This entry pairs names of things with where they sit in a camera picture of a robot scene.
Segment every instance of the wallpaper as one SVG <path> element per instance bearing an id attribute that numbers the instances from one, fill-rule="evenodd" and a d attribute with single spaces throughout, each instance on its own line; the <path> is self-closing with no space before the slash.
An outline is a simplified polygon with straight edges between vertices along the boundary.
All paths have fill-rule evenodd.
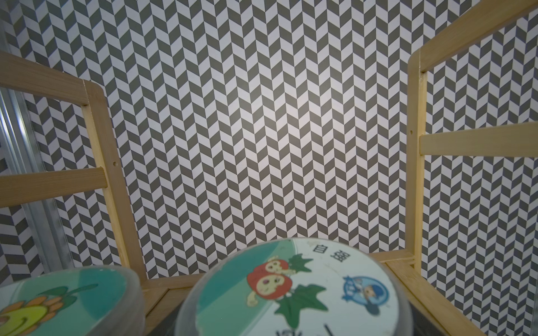
<path id="1" fill-rule="evenodd" d="M 99 83 L 150 277 L 283 237 L 404 246 L 407 60 L 471 1 L 21 1 L 11 52 Z M 533 12 L 430 72 L 428 131 L 538 120 Z M 47 169 L 94 166 L 81 111 L 27 96 Z M 423 276 L 530 334 L 537 162 L 427 157 Z M 75 263 L 119 263 L 102 194 L 56 200 Z"/>
<path id="2" fill-rule="evenodd" d="M 10 175 L 0 143 L 0 176 Z M 0 208 L 0 285 L 43 273 L 32 232 L 22 206 Z"/>

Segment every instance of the red cartoon fruit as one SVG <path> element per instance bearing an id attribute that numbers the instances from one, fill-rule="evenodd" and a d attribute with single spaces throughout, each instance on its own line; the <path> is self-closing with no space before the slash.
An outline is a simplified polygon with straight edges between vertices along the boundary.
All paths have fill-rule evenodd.
<path id="1" fill-rule="evenodd" d="M 266 271 L 269 273 L 286 274 L 288 273 L 289 264 L 285 260 L 272 260 L 257 266 L 253 272 Z"/>
<path id="2" fill-rule="evenodd" d="M 292 280 L 280 274 L 273 274 L 266 271 L 254 271 L 246 277 L 246 281 L 252 288 L 249 295 L 249 305 L 256 305 L 256 295 L 266 300 L 275 300 L 286 294 L 292 287 Z"/>

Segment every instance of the wooden frame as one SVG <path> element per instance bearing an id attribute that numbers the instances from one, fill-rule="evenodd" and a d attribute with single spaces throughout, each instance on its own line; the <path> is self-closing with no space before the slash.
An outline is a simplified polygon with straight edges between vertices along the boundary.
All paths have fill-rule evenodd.
<path id="1" fill-rule="evenodd" d="M 538 156 L 538 122 L 425 134 L 427 71 L 537 6 L 538 0 L 482 0 L 409 59 L 406 245 L 403 250 L 371 256 L 384 265 L 409 300 L 446 335 L 483 334 L 419 275 L 424 156 Z M 0 207 L 102 188 L 121 263 L 140 278 L 146 331 L 150 331 L 187 296 L 201 275 L 147 279 L 118 149 L 112 145 L 116 139 L 103 90 L 95 83 L 3 52 L 0 52 L 0 86 L 80 105 L 97 165 L 97 168 L 0 177 Z"/>
<path id="2" fill-rule="evenodd" d="M 538 122 L 426 134 L 427 72 L 528 14 L 537 0 L 482 0 L 420 49 L 407 65 L 405 249 L 422 268 L 424 155 L 538 156 Z"/>

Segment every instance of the dark surface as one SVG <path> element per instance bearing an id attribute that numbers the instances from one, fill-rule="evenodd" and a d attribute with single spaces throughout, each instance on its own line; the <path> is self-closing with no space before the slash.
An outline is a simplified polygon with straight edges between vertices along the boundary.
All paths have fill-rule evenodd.
<path id="1" fill-rule="evenodd" d="M 411 312 L 414 322 L 414 336 L 443 336 L 443 334 L 412 304 Z M 173 336 L 175 319 L 181 304 L 177 306 L 148 336 Z"/>

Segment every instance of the round container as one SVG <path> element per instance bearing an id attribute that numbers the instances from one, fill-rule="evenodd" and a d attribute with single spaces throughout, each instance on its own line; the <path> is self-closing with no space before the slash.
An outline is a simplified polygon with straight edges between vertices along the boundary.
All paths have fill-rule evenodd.
<path id="1" fill-rule="evenodd" d="M 183 303 L 176 336 L 412 335 L 409 303 L 382 266 L 333 241 L 293 238 L 239 251 Z"/>
<path id="2" fill-rule="evenodd" d="M 0 335 L 140 336 L 144 299 L 135 272 L 89 266 L 0 288 Z"/>

